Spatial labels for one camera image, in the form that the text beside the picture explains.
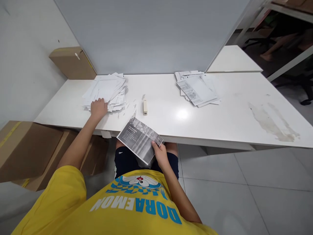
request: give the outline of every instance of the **cardboard box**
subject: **cardboard box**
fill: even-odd
[[[55,49],[49,58],[68,79],[95,79],[96,72],[81,47]]]
[[[313,14],[313,0],[275,0],[273,3]]]
[[[26,179],[26,180],[16,180],[13,183],[18,184],[26,189],[31,191],[39,191],[45,189],[55,172],[58,163],[60,162],[61,158],[63,157],[64,153],[71,145],[73,140],[76,138],[77,133],[70,130],[64,130],[63,135],[59,141],[59,144],[55,148],[55,151],[45,169],[43,174],[39,177]]]
[[[104,138],[97,135],[93,135],[91,137],[88,149],[86,151],[80,169],[83,175],[92,175],[94,171],[98,172],[99,169],[101,170],[102,159],[99,158],[99,155],[106,156],[107,149],[108,143],[105,141]]]
[[[0,182],[42,175],[62,134],[33,122],[9,121],[0,131]]]
[[[105,139],[102,140],[100,144],[100,148],[101,148],[101,151],[97,157],[97,162],[92,172],[92,175],[100,174],[104,169],[105,162],[107,159],[107,152],[109,148],[109,144],[105,141]]]
[[[290,7],[299,7],[307,0],[287,0],[286,5]]]

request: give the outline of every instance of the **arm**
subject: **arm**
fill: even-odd
[[[157,162],[161,170],[163,171],[166,183],[169,187],[172,200],[177,206],[180,215],[186,221],[202,224],[200,217],[198,216],[196,210],[194,209],[187,195],[180,186],[180,183],[178,182],[170,166],[164,144],[161,144],[159,148],[157,144],[153,141],[152,146],[156,153]]]
[[[65,165],[71,165],[80,169],[92,133],[101,119],[106,115],[107,111],[108,103],[105,103],[103,98],[95,100],[91,103],[91,116],[61,158],[57,168]]]

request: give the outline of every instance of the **person's foot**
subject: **person's foot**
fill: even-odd
[[[263,60],[266,60],[266,61],[268,61],[268,62],[272,62],[272,61],[273,61],[272,54],[269,54],[269,55],[261,54],[260,57],[261,57]]]

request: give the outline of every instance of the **white desk frame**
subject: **white desk frame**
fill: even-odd
[[[295,18],[307,21],[309,23],[313,23],[313,15],[311,15],[311,14],[304,13],[304,12],[301,12],[301,11],[298,11],[298,10],[295,10],[295,9],[290,9],[290,8],[287,8],[287,7],[284,7],[284,6],[281,6],[281,5],[277,5],[277,4],[273,4],[273,3],[266,3],[264,6],[261,6],[259,8],[259,10],[256,12],[256,14],[253,16],[252,21],[241,31],[241,33],[238,35],[238,37],[234,41],[234,44],[240,44],[240,39],[246,33],[248,28],[252,25],[252,23],[259,16],[259,14],[262,12],[262,10],[264,8],[271,9],[271,10],[274,10],[274,11],[277,11],[277,12],[280,12],[280,13],[283,13],[283,14],[295,17]],[[307,50],[302,52],[300,55],[295,57],[293,60],[291,60],[290,62],[285,64],[279,70],[274,72],[272,75],[270,75],[267,78],[267,80],[269,80],[270,82],[273,81],[274,79],[278,78],[279,76],[281,76],[282,74],[287,72],[289,69],[291,69],[295,65],[299,64],[301,61],[305,60],[306,58],[308,58],[312,54],[313,54],[313,46],[311,46],[310,48],[308,48]]]

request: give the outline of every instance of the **booklet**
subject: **booklet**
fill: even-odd
[[[154,130],[134,116],[118,134],[117,138],[147,165],[155,155],[151,142],[154,141],[160,146],[163,141]]]

